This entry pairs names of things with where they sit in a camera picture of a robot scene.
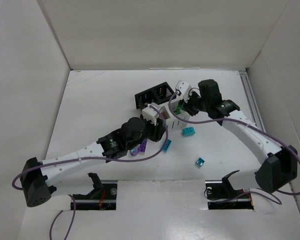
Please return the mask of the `green lego brick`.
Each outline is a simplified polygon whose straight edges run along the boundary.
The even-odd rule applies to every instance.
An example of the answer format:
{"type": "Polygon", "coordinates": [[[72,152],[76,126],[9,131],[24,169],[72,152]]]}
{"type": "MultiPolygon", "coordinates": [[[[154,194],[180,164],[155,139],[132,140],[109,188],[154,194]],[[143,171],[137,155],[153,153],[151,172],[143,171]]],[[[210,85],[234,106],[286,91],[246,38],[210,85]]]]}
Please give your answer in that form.
{"type": "Polygon", "coordinates": [[[180,109],[180,108],[176,108],[176,109],[173,110],[173,113],[174,113],[175,115],[180,115],[180,114],[183,113],[183,110],[180,109]]]}

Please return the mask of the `teal lego brick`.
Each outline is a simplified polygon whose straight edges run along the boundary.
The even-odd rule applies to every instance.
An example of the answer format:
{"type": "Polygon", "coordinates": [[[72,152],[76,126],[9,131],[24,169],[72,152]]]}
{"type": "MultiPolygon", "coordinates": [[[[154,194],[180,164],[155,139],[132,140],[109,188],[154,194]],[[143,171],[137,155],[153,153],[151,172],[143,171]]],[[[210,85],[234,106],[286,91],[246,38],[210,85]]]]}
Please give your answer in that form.
{"type": "Polygon", "coordinates": [[[184,137],[193,136],[195,133],[195,129],[192,126],[182,129],[182,136],[184,137]]]}

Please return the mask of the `teal long lego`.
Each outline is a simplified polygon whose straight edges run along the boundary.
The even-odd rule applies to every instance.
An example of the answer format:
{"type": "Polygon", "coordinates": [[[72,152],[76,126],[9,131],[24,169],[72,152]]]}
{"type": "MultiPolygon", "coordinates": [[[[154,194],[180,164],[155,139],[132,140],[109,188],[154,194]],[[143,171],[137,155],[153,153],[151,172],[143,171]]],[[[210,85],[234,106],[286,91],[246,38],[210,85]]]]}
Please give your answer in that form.
{"type": "Polygon", "coordinates": [[[167,142],[163,146],[163,149],[162,149],[163,152],[167,152],[168,151],[171,142],[172,142],[171,140],[169,140],[169,139],[167,140],[167,142]]]}

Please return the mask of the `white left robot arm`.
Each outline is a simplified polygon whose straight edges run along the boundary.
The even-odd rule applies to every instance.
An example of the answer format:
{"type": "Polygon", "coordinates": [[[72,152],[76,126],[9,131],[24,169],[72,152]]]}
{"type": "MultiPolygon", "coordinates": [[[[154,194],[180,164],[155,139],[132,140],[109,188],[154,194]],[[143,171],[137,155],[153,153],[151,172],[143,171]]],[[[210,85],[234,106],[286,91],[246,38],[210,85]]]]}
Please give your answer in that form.
{"type": "Polygon", "coordinates": [[[123,163],[134,147],[145,140],[158,142],[165,136],[168,136],[168,127],[161,117],[155,120],[132,117],[121,128],[78,151],[42,161],[30,158],[18,177],[26,205],[33,208],[50,200],[60,189],[57,183],[70,174],[97,164],[123,163]]]}

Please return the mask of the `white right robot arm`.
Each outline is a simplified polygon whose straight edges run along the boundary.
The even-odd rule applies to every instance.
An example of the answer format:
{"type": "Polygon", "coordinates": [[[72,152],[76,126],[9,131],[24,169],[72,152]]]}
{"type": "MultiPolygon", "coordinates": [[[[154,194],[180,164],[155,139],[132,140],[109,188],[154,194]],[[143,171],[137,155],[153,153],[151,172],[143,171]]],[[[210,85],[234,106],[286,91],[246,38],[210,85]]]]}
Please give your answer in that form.
{"type": "Polygon", "coordinates": [[[228,174],[234,190],[260,188],[273,193],[297,177],[297,151],[292,146],[284,147],[263,135],[236,103],[222,98],[218,83],[213,79],[199,82],[198,87],[200,92],[197,94],[191,91],[189,83],[177,83],[182,109],[191,116],[206,112],[209,118],[234,134],[259,162],[250,170],[228,174]]]}

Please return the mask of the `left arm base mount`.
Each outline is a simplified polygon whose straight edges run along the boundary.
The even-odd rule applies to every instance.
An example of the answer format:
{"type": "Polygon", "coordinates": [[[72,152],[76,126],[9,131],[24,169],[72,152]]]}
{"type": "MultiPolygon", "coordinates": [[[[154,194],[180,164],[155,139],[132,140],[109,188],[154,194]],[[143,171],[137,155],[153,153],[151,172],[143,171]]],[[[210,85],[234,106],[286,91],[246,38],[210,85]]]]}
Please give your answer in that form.
{"type": "Polygon", "coordinates": [[[75,194],[78,211],[113,211],[116,210],[117,181],[103,181],[103,189],[92,190],[87,195],[75,194]]]}

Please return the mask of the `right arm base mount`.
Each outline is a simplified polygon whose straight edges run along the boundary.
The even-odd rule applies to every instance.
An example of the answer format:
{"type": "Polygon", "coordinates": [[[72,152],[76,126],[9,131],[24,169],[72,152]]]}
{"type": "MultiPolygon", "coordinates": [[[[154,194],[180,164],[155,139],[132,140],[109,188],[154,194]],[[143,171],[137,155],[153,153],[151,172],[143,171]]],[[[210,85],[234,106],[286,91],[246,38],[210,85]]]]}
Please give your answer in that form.
{"type": "Polygon", "coordinates": [[[229,183],[221,180],[205,181],[204,196],[208,200],[208,210],[254,210],[250,195],[242,195],[242,190],[234,190],[229,183]]]}

